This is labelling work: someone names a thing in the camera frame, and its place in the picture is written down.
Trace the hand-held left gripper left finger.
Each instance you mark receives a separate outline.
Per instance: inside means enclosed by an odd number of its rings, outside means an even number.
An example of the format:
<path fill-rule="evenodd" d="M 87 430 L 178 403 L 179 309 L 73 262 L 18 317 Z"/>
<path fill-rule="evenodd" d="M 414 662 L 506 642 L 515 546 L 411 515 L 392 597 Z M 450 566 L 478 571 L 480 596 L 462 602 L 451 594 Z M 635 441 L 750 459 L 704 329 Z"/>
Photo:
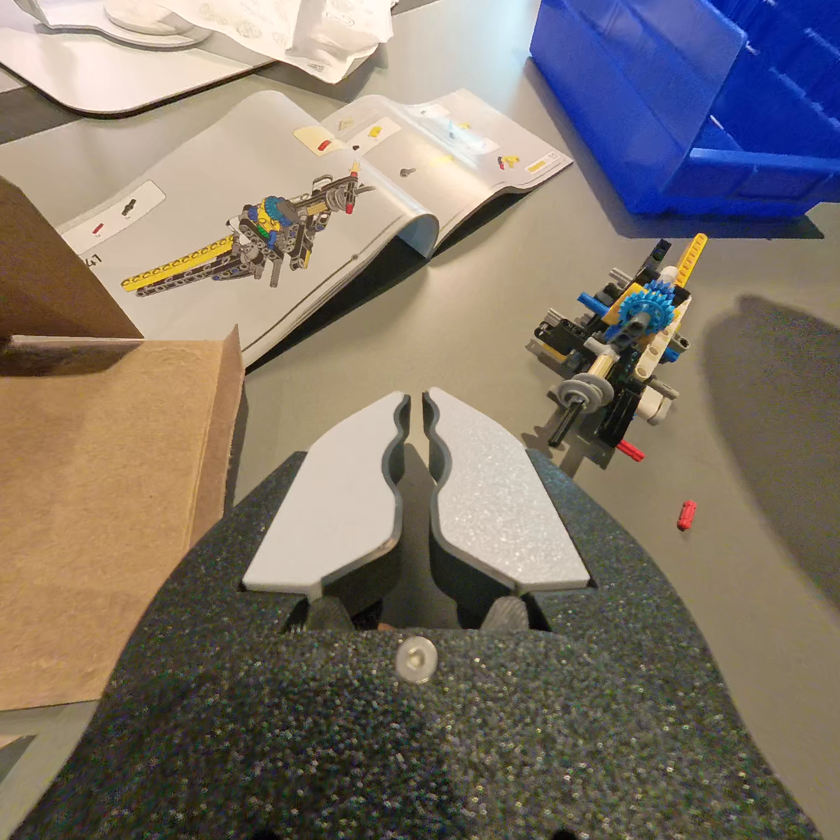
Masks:
<path fill-rule="evenodd" d="M 392 392 L 346 417 L 306 453 L 247 571 L 250 592 L 329 596 L 358 616 L 394 587 L 403 530 L 411 397 Z"/>

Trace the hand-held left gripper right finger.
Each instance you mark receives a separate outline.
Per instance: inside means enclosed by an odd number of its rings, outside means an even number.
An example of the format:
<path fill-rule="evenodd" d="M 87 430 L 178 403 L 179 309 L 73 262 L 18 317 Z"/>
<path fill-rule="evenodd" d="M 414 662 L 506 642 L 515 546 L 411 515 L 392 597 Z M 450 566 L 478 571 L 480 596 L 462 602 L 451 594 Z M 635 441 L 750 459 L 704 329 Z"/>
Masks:
<path fill-rule="evenodd" d="M 535 596 L 583 592 L 592 575 L 527 448 L 440 387 L 423 394 L 423 423 L 434 582 L 462 627 L 545 627 Z"/>

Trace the partly built lego model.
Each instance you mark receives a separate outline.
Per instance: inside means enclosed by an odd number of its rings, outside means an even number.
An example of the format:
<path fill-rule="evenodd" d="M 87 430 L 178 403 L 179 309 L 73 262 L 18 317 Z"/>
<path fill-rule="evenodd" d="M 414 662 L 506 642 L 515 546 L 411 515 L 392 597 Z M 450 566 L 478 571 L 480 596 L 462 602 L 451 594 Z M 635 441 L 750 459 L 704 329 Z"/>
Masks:
<path fill-rule="evenodd" d="M 689 279 L 707 243 L 697 234 L 667 265 L 671 243 L 660 239 L 632 275 L 612 269 L 602 289 L 580 294 L 579 318 L 548 310 L 527 350 L 560 378 L 549 389 L 557 408 L 551 449 L 572 438 L 574 450 L 601 469 L 615 453 L 644 459 L 627 432 L 634 421 L 661 424 L 679 398 L 659 370 L 690 348 L 680 329 L 692 301 Z"/>

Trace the blue plastic parts bin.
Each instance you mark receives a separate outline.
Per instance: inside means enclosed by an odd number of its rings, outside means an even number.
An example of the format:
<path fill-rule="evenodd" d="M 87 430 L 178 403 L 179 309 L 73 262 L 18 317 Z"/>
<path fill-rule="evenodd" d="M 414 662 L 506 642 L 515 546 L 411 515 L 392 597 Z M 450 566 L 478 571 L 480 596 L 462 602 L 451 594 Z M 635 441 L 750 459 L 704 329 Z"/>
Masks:
<path fill-rule="evenodd" d="M 839 201 L 838 1 L 546 1 L 530 52 L 632 214 Z"/>

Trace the open lego instruction booklet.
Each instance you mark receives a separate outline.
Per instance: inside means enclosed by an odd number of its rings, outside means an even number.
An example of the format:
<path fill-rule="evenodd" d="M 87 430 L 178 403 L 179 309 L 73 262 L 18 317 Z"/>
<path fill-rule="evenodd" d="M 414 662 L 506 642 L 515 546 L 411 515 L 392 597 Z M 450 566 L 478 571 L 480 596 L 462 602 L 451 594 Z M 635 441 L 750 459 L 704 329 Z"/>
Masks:
<path fill-rule="evenodd" d="M 362 96 L 323 122 L 263 91 L 59 232 L 146 339 L 237 329 L 250 365 L 394 239 L 427 259 L 571 164 L 467 90 Z"/>

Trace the brown cardboard box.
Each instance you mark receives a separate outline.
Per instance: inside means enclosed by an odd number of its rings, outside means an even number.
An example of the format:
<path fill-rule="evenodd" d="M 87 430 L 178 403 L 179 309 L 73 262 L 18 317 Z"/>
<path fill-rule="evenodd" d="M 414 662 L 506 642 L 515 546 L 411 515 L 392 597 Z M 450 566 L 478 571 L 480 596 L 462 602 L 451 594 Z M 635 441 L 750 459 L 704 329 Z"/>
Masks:
<path fill-rule="evenodd" d="M 147 340 L 2 179 L 1 708 L 102 696 L 166 578 L 221 518 L 245 364 Z"/>

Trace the white flat board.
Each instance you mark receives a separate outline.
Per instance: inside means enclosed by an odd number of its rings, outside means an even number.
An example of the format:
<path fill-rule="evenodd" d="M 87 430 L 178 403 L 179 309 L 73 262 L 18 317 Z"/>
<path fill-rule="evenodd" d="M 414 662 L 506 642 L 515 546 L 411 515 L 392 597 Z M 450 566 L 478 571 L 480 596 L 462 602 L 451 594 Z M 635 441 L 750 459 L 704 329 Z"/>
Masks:
<path fill-rule="evenodd" d="M 45 32 L 99 35 L 119 43 L 106 35 L 107 20 L 102 9 L 103 2 L 105 1 L 15 1 L 14 5 Z M 300 3 L 299 1 L 152 2 L 170 9 L 197 27 L 209 29 L 212 32 L 211 37 L 221 35 L 256 53 L 273 57 L 282 56 L 291 45 Z"/>

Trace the white round stand base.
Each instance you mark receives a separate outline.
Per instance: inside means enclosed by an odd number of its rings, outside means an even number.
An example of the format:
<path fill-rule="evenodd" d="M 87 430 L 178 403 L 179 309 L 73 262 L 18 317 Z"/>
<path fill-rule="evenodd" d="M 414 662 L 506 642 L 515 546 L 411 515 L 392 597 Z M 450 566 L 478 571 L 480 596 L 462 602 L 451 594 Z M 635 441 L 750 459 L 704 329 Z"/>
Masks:
<path fill-rule="evenodd" d="M 106 35 L 128 46 L 185 49 L 207 41 L 212 32 L 152 1 L 105 1 Z"/>

